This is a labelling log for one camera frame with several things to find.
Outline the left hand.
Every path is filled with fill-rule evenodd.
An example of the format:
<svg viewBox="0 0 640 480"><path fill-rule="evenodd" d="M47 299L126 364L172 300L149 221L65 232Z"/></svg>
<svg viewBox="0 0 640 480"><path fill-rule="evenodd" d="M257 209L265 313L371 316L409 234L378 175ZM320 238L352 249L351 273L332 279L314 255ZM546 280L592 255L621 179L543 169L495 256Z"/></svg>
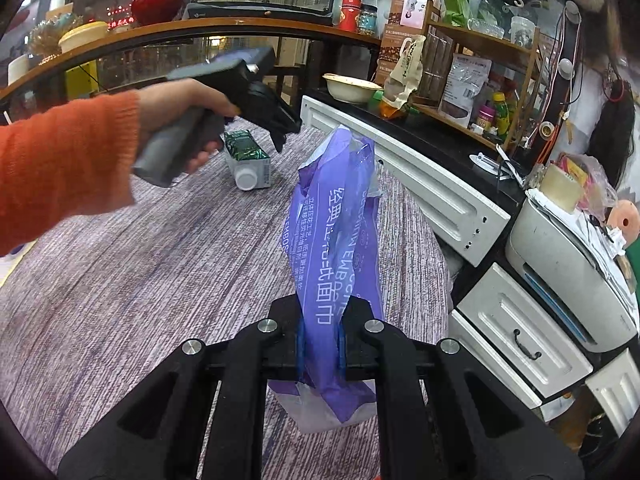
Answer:
<svg viewBox="0 0 640 480"><path fill-rule="evenodd" d="M218 116L235 118L239 107L232 104L218 90L207 87L194 79L153 84L136 91L139 101L138 158L158 130L175 122L190 108L206 108Z"/></svg>

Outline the orange sleeve left forearm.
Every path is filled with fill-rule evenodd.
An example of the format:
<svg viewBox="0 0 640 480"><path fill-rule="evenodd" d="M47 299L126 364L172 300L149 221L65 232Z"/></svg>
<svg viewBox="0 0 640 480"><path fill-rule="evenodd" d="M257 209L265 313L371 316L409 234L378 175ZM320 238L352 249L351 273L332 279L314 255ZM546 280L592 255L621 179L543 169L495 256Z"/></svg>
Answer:
<svg viewBox="0 0 640 480"><path fill-rule="evenodd" d="M68 217L132 205L139 119L139 98L128 91L70 101L3 126L2 255Z"/></svg>

